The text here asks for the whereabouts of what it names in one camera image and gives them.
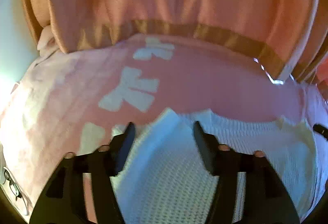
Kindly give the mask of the orange curtain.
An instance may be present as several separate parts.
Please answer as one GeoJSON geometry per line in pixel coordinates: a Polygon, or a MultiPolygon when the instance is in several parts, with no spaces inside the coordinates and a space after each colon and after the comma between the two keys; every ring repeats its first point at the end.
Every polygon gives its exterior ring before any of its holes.
{"type": "Polygon", "coordinates": [[[133,34],[196,38],[256,58],[275,80],[327,81],[327,0],[23,0],[34,38],[62,52],[133,34]]]}

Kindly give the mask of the white red black knit sweater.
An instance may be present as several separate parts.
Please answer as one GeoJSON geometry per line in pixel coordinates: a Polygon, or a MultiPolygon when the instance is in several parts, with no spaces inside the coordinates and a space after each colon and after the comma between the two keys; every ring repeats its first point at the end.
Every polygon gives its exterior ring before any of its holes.
{"type": "Polygon", "coordinates": [[[137,126],[112,184],[126,223],[300,223],[318,200],[318,154],[306,122],[166,109],[137,126]],[[201,160],[195,121],[219,142],[218,176],[201,160]]]}

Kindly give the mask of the pink blanket with white bows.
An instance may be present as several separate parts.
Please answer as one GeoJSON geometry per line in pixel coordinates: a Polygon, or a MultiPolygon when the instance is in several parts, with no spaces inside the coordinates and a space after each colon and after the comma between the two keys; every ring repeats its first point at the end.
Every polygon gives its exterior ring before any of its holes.
{"type": "Polygon", "coordinates": [[[220,46],[137,35],[117,46],[63,54],[53,38],[12,92],[1,144],[20,210],[32,210],[67,152],[91,153],[136,125],[136,142],[113,180],[128,223],[203,223],[216,179],[202,166],[192,125],[236,151],[267,154],[300,218],[323,195],[327,124],[315,86],[274,84],[251,58],[220,46]]]}

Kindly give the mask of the black eyeglasses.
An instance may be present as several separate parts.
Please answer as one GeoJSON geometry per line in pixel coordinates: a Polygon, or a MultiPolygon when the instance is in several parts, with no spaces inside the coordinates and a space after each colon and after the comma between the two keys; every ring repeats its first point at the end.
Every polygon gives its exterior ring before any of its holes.
{"type": "Polygon", "coordinates": [[[9,188],[15,196],[15,200],[17,200],[18,198],[23,198],[20,188],[19,188],[18,184],[16,183],[16,181],[11,176],[9,169],[4,167],[3,174],[5,176],[5,180],[9,182],[9,188]]]}

